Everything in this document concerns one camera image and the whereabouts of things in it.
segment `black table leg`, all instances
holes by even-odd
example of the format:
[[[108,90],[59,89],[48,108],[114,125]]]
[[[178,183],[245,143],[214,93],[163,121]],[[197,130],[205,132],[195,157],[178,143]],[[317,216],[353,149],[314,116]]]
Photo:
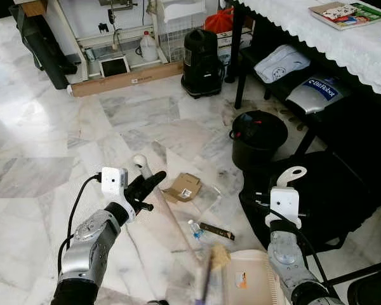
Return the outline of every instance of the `black table leg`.
[[[264,100],[269,100],[271,98],[271,91],[266,88],[264,93]]]
[[[306,153],[309,146],[311,146],[315,137],[316,137],[316,134],[311,129],[309,129],[306,132],[302,141],[300,142],[298,149],[297,149],[297,151],[295,151],[294,155],[295,156],[303,156]]]
[[[233,32],[231,41],[231,59],[230,65],[227,68],[227,77],[224,79],[226,83],[233,83],[234,77],[237,74],[238,56],[240,49],[241,31],[243,29],[244,20],[246,14],[241,9],[240,4],[234,4],[234,16],[233,16]]]
[[[241,65],[241,73],[239,75],[239,83],[237,85],[236,101],[234,102],[234,108],[240,109],[241,102],[243,100],[244,85],[246,84],[247,71],[244,64]]]

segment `white plastic jug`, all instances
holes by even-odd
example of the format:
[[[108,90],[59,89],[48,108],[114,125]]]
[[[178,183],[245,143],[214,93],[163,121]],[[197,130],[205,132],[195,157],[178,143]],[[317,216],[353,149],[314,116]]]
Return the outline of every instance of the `white plastic jug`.
[[[144,36],[140,41],[140,46],[142,58],[144,58],[146,62],[153,62],[158,59],[157,44],[147,30],[144,32]]]

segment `white cloth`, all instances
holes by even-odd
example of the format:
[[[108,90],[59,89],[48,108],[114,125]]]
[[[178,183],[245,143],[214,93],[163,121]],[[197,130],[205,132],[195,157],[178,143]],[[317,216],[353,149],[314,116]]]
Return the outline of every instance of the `white cloth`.
[[[298,36],[309,47],[316,47],[335,60],[339,67],[359,77],[381,93],[381,22],[349,30],[336,30],[315,19],[308,8],[330,1],[324,0],[238,0],[251,10],[267,17],[292,36]],[[350,3],[352,0],[340,0]]]
[[[283,44],[255,65],[255,72],[264,83],[273,83],[288,73],[302,70],[311,64],[311,60],[299,53],[294,47]]]

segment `red bag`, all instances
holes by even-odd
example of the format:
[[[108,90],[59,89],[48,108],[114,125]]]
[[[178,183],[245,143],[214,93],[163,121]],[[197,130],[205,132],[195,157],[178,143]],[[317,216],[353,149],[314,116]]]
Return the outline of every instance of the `red bag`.
[[[204,29],[216,34],[231,31],[233,29],[233,9],[220,10],[216,15],[206,18]]]

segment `small cardboard piece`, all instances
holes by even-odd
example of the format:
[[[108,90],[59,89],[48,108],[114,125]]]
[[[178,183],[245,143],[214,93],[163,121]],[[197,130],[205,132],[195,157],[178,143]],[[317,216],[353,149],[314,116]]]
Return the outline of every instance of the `small cardboard piece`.
[[[330,10],[331,8],[338,8],[343,5],[344,3],[341,3],[341,2],[331,2],[324,5],[313,6],[309,9],[319,15],[322,15],[324,11]]]
[[[172,203],[188,202],[196,197],[201,187],[201,179],[189,173],[181,173],[169,189],[163,190],[163,194]]]

